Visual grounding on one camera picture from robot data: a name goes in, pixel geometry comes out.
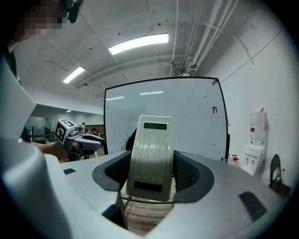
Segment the black frame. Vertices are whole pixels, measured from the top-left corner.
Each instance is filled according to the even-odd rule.
[[[117,87],[121,87],[121,86],[125,86],[125,85],[129,85],[129,84],[137,84],[137,83],[142,83],[142,82],[147,82],[147,81],[154,81],[154,80],[169,80],[169,79],[190,79],[190,78],[199,78],[199,79],[209,79],[209,80],[215,80],[220,87],[220,92],[222,95],[222,100],[223,100],[223,105],[224,105],[224,112],[225,112],[225,120],[226,120],[226,135],[227,135],[227,141],[228,141],[228,115],[226,112],[226,106],[225,106],[225,101],[224,101],[224,96],[223,96],[223,92],[222,92],[222,88],[220,85],[220,81],[218,78],[213,78],[213,77],[164,77],[164,78],[154,78],[154,79],[147,79],[147,80],[141,80],[141,81],[134,81],[134,82],[129,82],[129,83],[125,83],[125,84],[119,84],[119,85],[115,85],[112,87],[108,87],[105,89],[105,95],[104,95],[104,132],[105,132],[105,145],[104,145],[104,153],[105,155],[108,154],[108,148],[107,148],[107,138],[106,138],[106,121],[105,121],[105,113],[106,113],[106,91],[113,89],[113,88],[117,88]],[[225,156],[228,156],[228,149],[229,147],[226,147],[226,152],[225,152]]]

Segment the person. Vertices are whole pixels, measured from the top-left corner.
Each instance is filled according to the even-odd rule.
[[[82,123],[81,128],[82,128],[83,132],[86,132],[86,127],[85,127],[85,123],[84,122]]]
[[[65,0],[35,0],[30,3],[18,19],[18,24],[12,38],[8,42],[7,48],[4,49],[4,56],[7,63],[17,79],[16,59],[13,53],[17,44],[32,36],[45,34],[49,29],[57,28],[58,24],[62,24],[67,14],[67,1]],[[69,158],[68,153],[65,152],[60,142],[49,144],[31,142],[26,127],[21,134],[21,138],[38,147],[44,154],[54,155],[59,160]]]

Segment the black sleeve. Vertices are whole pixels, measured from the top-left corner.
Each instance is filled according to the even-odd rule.
[[[24,129],[23,129],[23,132],[22,132],[22,135],[21,135],[21,139],[24,140],[24,141],[26,141],[26,142],[29,142],[29,143],[31,142],[30,137],[29,137],[29,135],[27,133],[26,127],[24,127]]]

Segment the person's arm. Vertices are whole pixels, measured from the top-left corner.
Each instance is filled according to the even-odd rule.
[[[58,160],[69,158],[68,153],[65,152],[62,144],[59,142],[53,142],[49,144],[39,144],[39,143],[31,142],[31,144],[37,146],[38,149],[41,150],[43,154],[53,155],[57,157]]]

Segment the fluorescent light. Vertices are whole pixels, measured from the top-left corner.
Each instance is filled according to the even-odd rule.
[[[168,34],[159,34],[159,35],[149,35],[140,38],[136,38],[127,42],[123,42],[116,46],[110,47],[109,51],[112,55],[120,53],[125,50],[129,50],[136,47],[142,47],[152,44],[167,43]]]
[[[119,96],[119,97],[115,97],[115,98],[108,98],[106,100],[123,99],[123,98],[124,98],[123,96]]]
[[[69,83],[73,80],[77,75],[81,74],[85,69],[82,66],[79,66],[76,70],[74,70],[67,78],[64,79],[64,83]]]
[[[140,95],[153,95],[153,94],[161,94],[163,91],[154,91],[154,92],[145,92],[145,93],[140,93]]]

